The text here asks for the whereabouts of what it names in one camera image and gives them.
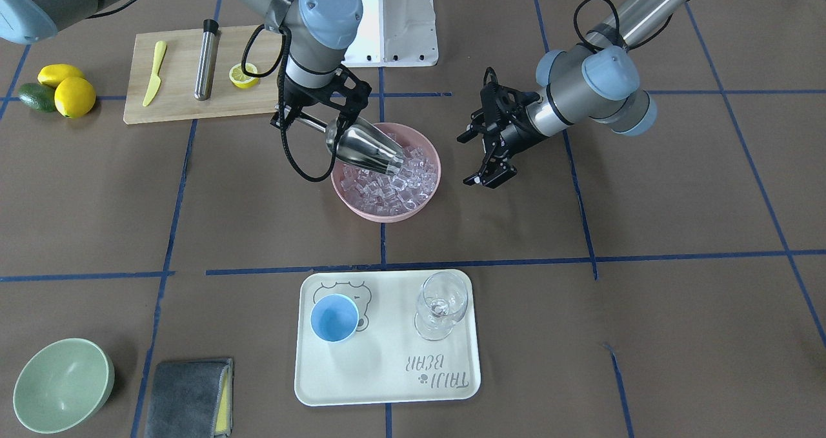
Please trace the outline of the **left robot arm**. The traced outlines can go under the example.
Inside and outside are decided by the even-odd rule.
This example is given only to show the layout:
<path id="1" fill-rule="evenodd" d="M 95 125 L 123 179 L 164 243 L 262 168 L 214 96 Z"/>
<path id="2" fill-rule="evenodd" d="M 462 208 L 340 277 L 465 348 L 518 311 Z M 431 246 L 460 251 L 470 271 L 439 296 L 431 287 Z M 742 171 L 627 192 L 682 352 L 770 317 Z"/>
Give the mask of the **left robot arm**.
<path id="1" fill-rule="evenodd" d="M 610 15 L 570 50 L 551 50 L 535 70 L 539 89 L 522 92 L 502 85 L 487 68 L 480 91 L 481 108 L 458 136 L 467 143 L 483 138 L 484 157 L 466 185 L 497 188 L 516 175 L 512 158 L 552 136 L 590 119 L 625 136 L 643 134 L 655 122 L 658 107 L 640 88 L 630 51 L 645 45 L 690 0 L 626 0 L 609 3 Z"/>

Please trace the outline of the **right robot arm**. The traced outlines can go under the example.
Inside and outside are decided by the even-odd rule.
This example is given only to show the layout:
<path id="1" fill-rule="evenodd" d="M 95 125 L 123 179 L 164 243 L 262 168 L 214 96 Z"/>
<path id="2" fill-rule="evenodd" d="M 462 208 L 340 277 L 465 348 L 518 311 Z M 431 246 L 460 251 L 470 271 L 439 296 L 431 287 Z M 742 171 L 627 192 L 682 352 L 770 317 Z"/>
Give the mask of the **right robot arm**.
<path id="1" fill-rule="evenodd" d="M 2 38 L 29 45 L 54 37 L 75 23 L 122 0 L 2 0 Z M 238 0 L 262 18 L 266 30 L 287 37 L 283 106 L 285 124 L 301 109 L 316 103 L 333 106 L 331 96 L 346 98 L 336 123 L 327 126 L 327 143 L 347 130 L 366 107 L 368 88 L 355 83 L 342 65 L 346 50 L 357 35 L 363 17 L 362 0 Z"/>

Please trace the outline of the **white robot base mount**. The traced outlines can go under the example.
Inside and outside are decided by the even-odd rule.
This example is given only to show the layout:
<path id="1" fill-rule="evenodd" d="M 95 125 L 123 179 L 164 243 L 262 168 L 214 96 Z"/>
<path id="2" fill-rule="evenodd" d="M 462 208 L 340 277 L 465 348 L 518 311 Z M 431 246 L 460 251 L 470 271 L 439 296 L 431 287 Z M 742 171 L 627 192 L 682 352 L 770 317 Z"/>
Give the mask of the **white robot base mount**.
<path id="1" fill-rule="evenodd" d="M 437 65 L 433 0 L 362 0 L 358 34 L 343 59 L 349 68 Z"/>

